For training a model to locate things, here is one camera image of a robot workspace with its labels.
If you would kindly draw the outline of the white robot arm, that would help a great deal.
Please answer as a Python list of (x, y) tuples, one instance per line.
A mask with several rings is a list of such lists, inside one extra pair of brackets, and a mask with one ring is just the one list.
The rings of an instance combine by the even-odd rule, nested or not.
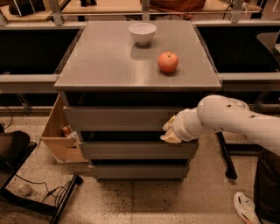
[(196, 108), (181, 110), (163, 130), (160, 139), (170, 144), (189, 142), (204, 134), (231, 132), (280, 156), (280, 118), (253, 112), (244, 101), (221, 95), (209, 95)]

